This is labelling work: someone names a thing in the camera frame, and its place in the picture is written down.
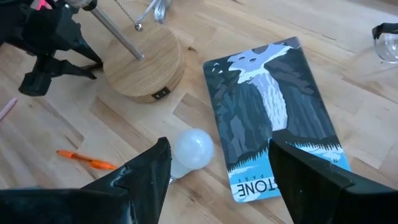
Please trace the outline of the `orange ballpoint pen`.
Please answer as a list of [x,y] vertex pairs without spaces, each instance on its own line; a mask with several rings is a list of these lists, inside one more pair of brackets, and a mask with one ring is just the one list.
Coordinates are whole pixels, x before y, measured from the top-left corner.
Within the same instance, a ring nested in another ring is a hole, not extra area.
[[74,159],[77,161],[83,161],[88,163],[91,167],[95,168],[95,169],[101,169],[101,170],[115,170],[116,166],[106,162],[106,161],[102,161],[99,159],[94,159],[91,157],[87,157],[87,156],[83,156],[77,152],[71,152],[71,151],[66,151],[66,150],[58,150],[57,154],[59,156],[65,157],[65,158],[69,158],[69,159]]

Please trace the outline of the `white light bulb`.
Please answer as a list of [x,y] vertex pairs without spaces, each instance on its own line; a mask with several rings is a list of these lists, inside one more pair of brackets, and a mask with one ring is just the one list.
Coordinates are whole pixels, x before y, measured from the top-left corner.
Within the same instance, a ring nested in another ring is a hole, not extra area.
[[206,167],[215,155],[215,144],[202,129],[181,132],[172,149],[169,185],[191,171]]

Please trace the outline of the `clear safety glasses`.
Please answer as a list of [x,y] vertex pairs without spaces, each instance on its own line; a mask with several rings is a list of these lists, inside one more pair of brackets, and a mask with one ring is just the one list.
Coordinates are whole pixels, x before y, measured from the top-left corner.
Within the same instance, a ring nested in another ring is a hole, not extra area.
[[374,48],[388,63],[398,63],[398,23],[382,23],[372,29]]

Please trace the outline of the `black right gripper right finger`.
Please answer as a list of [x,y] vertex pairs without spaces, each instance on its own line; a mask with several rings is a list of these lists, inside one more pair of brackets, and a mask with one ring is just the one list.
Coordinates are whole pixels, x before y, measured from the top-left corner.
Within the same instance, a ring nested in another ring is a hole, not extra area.
[[398,224],[398,190],[271,140],[275,182],[294,224]]

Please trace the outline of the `wooden base metal pole lamp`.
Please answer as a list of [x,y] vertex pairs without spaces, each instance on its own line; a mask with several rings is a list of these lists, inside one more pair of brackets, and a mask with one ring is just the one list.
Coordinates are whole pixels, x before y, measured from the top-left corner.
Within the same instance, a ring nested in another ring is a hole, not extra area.
[[136,103],[158,101],[175,89],[184,73],[185,54],[177,36],[164,26],[172,0],[152,0],[125,29],[110,19],[97,0],[66,2],[91,12],[114,35],[103,59],[111,88]]

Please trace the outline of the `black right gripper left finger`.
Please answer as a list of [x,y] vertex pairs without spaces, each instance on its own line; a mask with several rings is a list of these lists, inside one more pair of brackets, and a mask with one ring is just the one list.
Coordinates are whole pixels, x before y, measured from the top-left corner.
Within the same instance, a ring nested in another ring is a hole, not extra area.
[[79,189],[0,190],[0,224],[158,224],[169,186],[166,137]]

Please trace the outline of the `pale pink pencil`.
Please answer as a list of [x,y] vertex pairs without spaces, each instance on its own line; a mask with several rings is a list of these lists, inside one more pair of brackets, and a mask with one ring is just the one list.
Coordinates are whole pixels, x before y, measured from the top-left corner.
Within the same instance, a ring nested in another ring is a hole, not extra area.
[[11,99],[7,103],[7,105],[0,111],[0,122],[4,119],[4,117],[8,114],[8,112],[10,112],[10,110],[12,110],[12,108],[15,106],[17,101],[18,101],[17,98]]

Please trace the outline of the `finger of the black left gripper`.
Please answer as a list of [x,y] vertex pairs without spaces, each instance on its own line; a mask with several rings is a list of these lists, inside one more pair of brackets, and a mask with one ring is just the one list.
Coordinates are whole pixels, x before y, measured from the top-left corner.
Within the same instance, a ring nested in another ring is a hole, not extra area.
[[84,68],[73,65],[68,60],[58,60],[50,56],[38,56],[31,72],[24,75],[19,92],[27,96],[47,94],[53,78],[62,75],[74,75],[95,80],[94,74]]
[[72,49],[94,62],[102,62],[102,59],[96,54],[96,52],[88,45],[86,40],[83,38],[80,23],[75,22],[73,19],[63,19],[62,39],[65,42],[63,45],[68,50]]

